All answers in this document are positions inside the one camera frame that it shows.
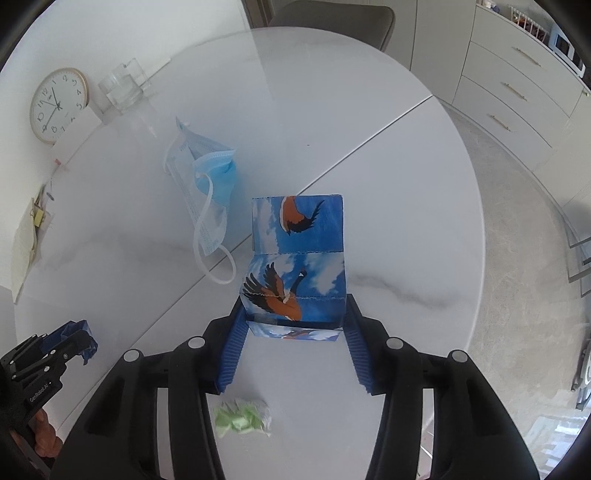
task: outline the blue surgical mask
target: blue surgical mask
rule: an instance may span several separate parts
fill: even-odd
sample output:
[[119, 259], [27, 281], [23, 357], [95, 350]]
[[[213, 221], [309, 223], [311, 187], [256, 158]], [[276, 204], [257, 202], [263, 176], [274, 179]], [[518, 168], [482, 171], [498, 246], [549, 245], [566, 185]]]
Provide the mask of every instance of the blue surgical mask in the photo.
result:
[[[168, 149], [164, 169], [181, 189], [195, 226], [193, 252], [197, 265], [209, 279], [225, 285], [236, 277], [234, 259], [222, 245], [236, 184], [235, 150], [191, 132], [178, 119], [177, 126], [180, 133]], [[232, 264], [232, 278], [215, 277], [203, 263], [199, 246], [205, 256], [221, 249]]]

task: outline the bird illustration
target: bird illustration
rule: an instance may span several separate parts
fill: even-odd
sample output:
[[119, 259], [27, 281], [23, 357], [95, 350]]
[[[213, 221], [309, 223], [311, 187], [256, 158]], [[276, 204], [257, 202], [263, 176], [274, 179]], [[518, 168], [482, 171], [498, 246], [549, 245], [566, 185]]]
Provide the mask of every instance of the bird illustration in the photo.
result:
[[267, 265], [265, 269], [265, 286], [251, 273], [251, 276], [244, 281], [242, 292], [248, 300], [266, 312], [276, 313], [288, 320], [299, 322], [301, 320], [301, 309], [297, 303], [296, 290], [307, 274], [308, 272], [302, 269], [286, 294], [283, 280], [275, 271], [275, 263], [272, 263]]
[[281, 210], [279, 212], [279, 218], [281, 222], [281, 228], [285, 230], [287, 235], [291, 235], [292, 232], [302, 233], [314, 224], [314, 220], [318, 216], [320, 211], [320, 205], [324, 203], [324, 200], [318, 202], [314, 212], [308, 218], [300, 213], [296, 206], [296, 197], [285, 197], [281, 201]]

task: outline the floor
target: floor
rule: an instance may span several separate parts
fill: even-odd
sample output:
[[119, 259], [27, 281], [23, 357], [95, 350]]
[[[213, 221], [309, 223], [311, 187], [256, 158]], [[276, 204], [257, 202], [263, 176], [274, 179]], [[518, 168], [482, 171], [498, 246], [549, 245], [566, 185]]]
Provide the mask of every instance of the floor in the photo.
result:
[[[566, 231], [532, 175], [473, 123], [449, 110], [480, 186], [485, 282], [469, 354], [512, 416], [541, 477], [564, 455], [589, 411], [570, 391], [589, 335], [578, 283], [567, 282]], [[420, 476], [432, 436], [424, 436]]]

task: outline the white marble table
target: white marble table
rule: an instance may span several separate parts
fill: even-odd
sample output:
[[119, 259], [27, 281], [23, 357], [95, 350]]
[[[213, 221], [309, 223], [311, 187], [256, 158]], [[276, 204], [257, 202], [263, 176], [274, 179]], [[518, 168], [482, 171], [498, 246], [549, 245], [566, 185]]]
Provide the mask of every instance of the white marble table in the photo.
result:
[[[16, 312], [20, 338], [84, 317], [100, 344], [88, 366], [71, 362], [48, 406], [61, 433], [130, 346], [173, 349], [230, 311], [252, 255], [254, 196], [341, 194], [348, 290], [363, 313], [419, 350], [467, 348], [484, 268], [478, 185], [451, 120], [410, 72], [346, 37], [272, 28], [190, 48], [154, 86], [163, 115], [238, 149], [225, 241], [238, 278], [202, 280], [170, 178], [160, 164], [114, 160], [109, 129], [98, 131], [54, 178], [54, 220]], [[218, 441], [229, 480], [365, 477], [382, 400], [358, 384], [343, 339], [249, 334], [224, 396], [261, 398], [274, 417], [269, 439]]]

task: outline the drawer handle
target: drawer handle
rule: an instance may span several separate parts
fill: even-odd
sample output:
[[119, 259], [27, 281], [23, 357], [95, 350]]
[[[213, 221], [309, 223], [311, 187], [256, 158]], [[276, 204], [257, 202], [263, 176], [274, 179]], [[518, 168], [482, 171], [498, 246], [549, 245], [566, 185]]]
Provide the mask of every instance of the drawer handle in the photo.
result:
[[520, 94], [517, 90], [515, 90], [511, 85], [509, 85], [508, 83], [503, 82], [503, 85], [505, 85], [510, 91], [512, 91], [514, 94], [516, 94], [519, 98], [521, 98], [522, 100], [525, 100], [527, 102], [527, 98], [525, 98], [522, 94]]
[[525, 53], [523, 50], [521, 50], [520, 48], [517, 47], [513, 47], [514, 49], [516, 49], [519, 53], [521, 53], [526, 59], [530, 60], [531, 62], [535, 63], [538, 67], [541, 67], [542, 64], [537, 61], [535, 58], [530, 57], [527, 53]]
[[501, 122], [497, 117], [495, 117], [492, 114], [488, 114], [489, 117], [491, 117], [496, 123], [498, 123], [501, 127], [503, 127], [505, 130], [507, 130], [508, 132], [512, 132], [513, 130], [511, 130], [511, 128], [509, 128], [508, 126], [506, 126], [503, 122]]

